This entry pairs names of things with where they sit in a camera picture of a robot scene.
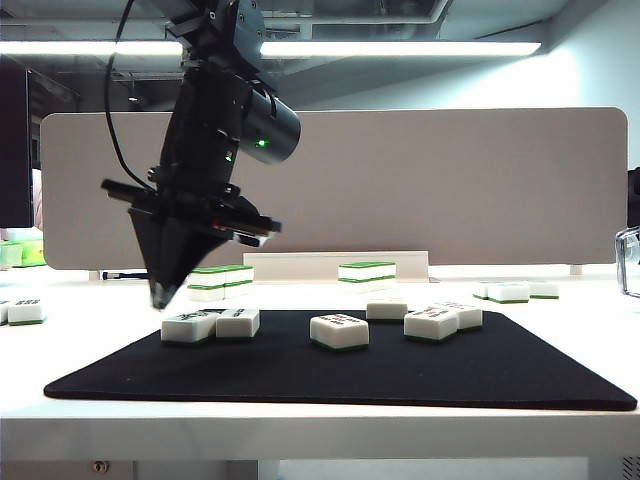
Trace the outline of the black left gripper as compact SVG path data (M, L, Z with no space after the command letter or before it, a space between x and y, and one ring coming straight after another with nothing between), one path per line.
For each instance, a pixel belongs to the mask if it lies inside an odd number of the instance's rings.
M101 188L110 198L130 204L153 306L171 302L191 271L226 242L221 236L271 236L281 231L279 221L260 214L228 182L208 183L193 174L174 177L168 172L150 172L148 179L156 184L154 189L111 179L103 180Z

